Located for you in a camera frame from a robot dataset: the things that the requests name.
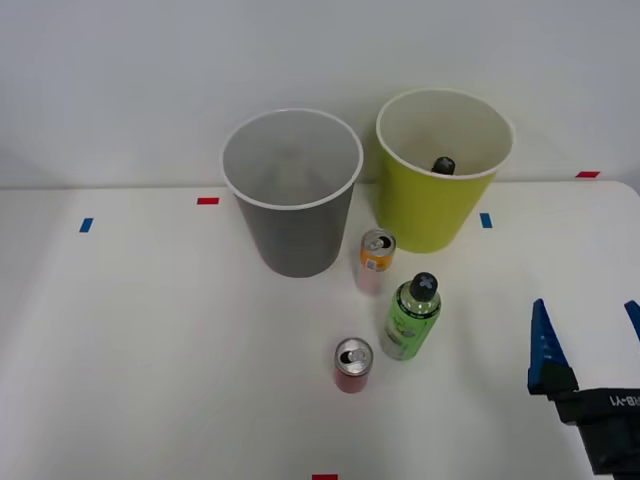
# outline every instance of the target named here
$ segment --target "white table surface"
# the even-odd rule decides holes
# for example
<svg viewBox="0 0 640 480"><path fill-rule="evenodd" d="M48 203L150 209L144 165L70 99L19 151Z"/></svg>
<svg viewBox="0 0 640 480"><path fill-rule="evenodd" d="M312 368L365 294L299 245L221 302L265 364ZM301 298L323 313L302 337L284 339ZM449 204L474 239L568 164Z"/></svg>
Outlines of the white table surface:
<svg viewBox="0 0 640 480"><path fill-rule="evenodd" d="M448 248L398 251L371 299L352 275L367 196L336 263L295 280L262 263L224 188L0 192L0 478L591 478L578 430L527 393L531 309L544 298L582 388L640 387L623 308L640 301L640 198L494 184ZM443 313L398 363L379 325L420 270ZM375 352L357 395L332 380L351 335Z"/></svg>

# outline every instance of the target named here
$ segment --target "orange can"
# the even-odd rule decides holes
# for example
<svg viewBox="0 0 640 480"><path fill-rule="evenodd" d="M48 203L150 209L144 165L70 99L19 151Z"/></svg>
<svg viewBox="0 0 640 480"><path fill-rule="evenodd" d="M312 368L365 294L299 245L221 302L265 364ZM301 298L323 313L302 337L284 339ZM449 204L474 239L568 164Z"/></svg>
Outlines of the orange can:
<svg viewBox="0 0 640 480"><path fill-rule="evenodd" d="M382 277L391 267L396 251L396 237L384 229L370 230L360 244L358 287L364 293L376 295L382 289Z"/></svg>
<svg viewBox="0 0 640 480"><path fill-rule="evenodd" d="M384 272L391 266L396 251L396 237L389 230L369 230L362 237L360 263L368 270Z"/></svg>

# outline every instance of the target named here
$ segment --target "bottle cap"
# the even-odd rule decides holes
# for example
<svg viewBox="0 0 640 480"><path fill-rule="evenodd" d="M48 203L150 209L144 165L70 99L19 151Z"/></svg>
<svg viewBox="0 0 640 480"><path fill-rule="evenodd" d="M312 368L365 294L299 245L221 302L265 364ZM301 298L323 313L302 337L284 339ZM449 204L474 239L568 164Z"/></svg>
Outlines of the bottle cap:
<svg viewBox="0 0 640 480"><path fill-rule="evenodd" d="M416 275L409 285L409 293L419 302L429 302L438 291L438 280L427 272Z"/></svg>
<svg viewBox="0 0 640 480"><path fill-rule="evenodd" d="M436 163L433 164L431 171L442 175L453 175L453 171L455 169L456 162L451 160L449 157L440 157L436 160Z"/></svg>

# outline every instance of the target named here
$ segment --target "red can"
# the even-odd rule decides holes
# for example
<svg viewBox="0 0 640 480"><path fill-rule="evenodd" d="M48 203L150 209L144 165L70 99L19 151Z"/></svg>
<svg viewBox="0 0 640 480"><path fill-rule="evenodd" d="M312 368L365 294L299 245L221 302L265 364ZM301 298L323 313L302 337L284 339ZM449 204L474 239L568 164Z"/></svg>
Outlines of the red can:
<svg viewBox="0 0 640 480"><path fill-rule="evenodd" d="M336 385L345 393L358 393L367 384L373 350L361 338L347 338L336 347Z"/></svg>

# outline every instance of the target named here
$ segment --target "trash bin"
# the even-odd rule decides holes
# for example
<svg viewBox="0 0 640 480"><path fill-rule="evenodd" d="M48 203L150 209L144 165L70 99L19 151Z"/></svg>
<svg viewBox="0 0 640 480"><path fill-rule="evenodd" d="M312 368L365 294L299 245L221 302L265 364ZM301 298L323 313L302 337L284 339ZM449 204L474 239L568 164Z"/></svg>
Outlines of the trash bin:
<svg viewBox="0 0 640 480"><path fill-rule="evenodd" d="M262 259L288 277L316 275L335 261L362 163L351 127L307 109L250 119L222 152L224 179Z"/></svg>
<svg viewBox="0 0 640 480"><path fill-rule="evenodd" d="M493 107L466 93L420 89L380 110L378 223L398 247L428 253L456 236L513 146L513 129ZM438 158L453 175L431 171Z"/></svg>

